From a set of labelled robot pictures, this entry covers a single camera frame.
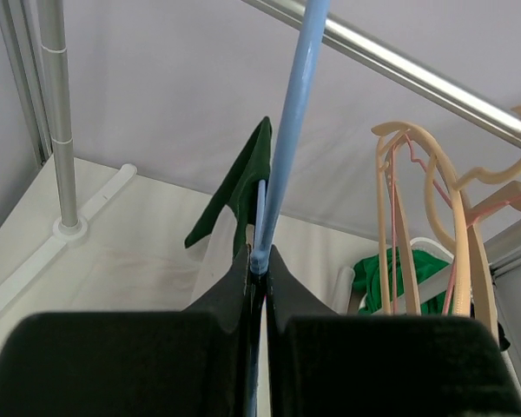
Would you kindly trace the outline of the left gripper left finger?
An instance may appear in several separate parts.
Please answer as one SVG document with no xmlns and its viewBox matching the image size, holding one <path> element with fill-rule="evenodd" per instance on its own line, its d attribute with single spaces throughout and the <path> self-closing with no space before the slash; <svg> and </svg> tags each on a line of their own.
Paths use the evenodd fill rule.
<svg viewBox="0 0 521 417">
<path fill-rule="evenodd" d="M 244 416 L 249 246 L 182 311 L 33 314 L 0 353 L 0 416 Z"/>
</svg>

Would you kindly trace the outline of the beige hanger of black shirt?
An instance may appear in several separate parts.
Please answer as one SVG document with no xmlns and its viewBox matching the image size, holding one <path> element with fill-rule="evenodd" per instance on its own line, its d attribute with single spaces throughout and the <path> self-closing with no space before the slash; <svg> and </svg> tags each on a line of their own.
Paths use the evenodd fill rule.
<svg viewBox="0 0 521 417">
<path fill-rule="evenodd" d="M 464 189 L 473 180 L 487 185 L 500 184 L 502 186 L 501 189 L 467 212 L 475 318 L 487 327 L 494 339 L 498 338 L 498 312 L 493 296 L 485 246 L 478 231 L 478 222 L 507 205 L 521 212 L 521 182 L 515 180 L 520 174 L 521 157 L 510 167 L 500 171 L 491 171 L 484 167 L 472 168 L 455 182 L 456 190 Z"/>
</svg>

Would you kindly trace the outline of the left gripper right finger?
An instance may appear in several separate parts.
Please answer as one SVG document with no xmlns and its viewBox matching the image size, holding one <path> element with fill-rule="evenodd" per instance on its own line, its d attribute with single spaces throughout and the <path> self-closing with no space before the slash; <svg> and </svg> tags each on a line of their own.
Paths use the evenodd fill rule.
<svg viewBox="0 0 521 417">
<path fill-rule="evenodd" d="M 266 311 L 275 416 L 521 416 L 498 345 L 472 318 L 337 314 L 277 249 Z"/>
</svg>

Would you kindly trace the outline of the white green raglan shirt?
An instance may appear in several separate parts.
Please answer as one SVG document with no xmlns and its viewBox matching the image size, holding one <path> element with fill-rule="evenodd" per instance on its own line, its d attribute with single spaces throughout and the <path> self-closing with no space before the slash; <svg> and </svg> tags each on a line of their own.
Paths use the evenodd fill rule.
<svg viewBox="0 0 521 417">
<path fill-rule="evenodd" d="M 199 262 L 191 301 L 197 301 L 231 268 L 242 247 L 253 241 L 258 187 L 270 174 L 273 128 L 265 116 L 184 240 Z"/>
</svg>

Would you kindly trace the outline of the beige hanger of green shirt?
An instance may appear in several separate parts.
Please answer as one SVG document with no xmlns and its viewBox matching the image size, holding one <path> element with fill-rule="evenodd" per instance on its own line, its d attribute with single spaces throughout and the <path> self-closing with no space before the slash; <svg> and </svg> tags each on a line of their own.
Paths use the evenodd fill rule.
<svg viewBox="0 0 521 417">
<path fill-rule="evenodd" d="M 471 267 L 467 223 L 464 211 L 464 197 L 455 188 L 457 174 L 455 168 L 436 139 L 425 129 L 408 122 L 386 122 L 372 128 L 379 138 L 376 148 L 377 208 L 379 223 L 379 281 L 382 309 L 385 314 L 395 314 L 397 307 L 397 274 L 388 277 L 386 255 L 386 209 L 385 195 L 389 195 L 392 218 L 392 258 L 400 259 L 406 312 L 420 315 L 419 289 L 416 280 L 412 249 L 405 211 L 399 190 L 396 187 L 394 161 L 395 151 L 404 144 L 417 143 L 429 156 L 423 166 L 425 171 L 425 213 L 432 232 L 439 243 L 453 252 L 452 278 L 446 290 L 445 312 L 458 316 L 470 315 Z M 435 183 L 434 175 L 440 174 L 448 192 L 445 202 L 452 211 L 454 236 L 449 236 L 436 211 L 434 193 L 444 190 Z"/>
</svg>

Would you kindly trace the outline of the blue thin hanger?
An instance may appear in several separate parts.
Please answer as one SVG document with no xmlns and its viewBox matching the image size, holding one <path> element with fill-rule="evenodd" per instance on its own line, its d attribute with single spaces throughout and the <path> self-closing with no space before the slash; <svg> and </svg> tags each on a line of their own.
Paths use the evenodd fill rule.
<svg viewBox="0 0 521 417">
<path fill-rule="evenodd" d="M 267 317 L 269 257 L 312 89 L 329 4 L 328 1 L 306 3 L 269 180 L 259 186 L 264 202 L 257 205 L 254 248 L 250 258 L 250 272 L 257 286 L 254 292 L 254 321 L 259 324 L 259 328 L 256 330 L 258 341 L 254 343 L 252 353 L 252 393 L 247 405 L 249 416 L 259 416 L 261 408 L 270 404 Z"/>
</svg>

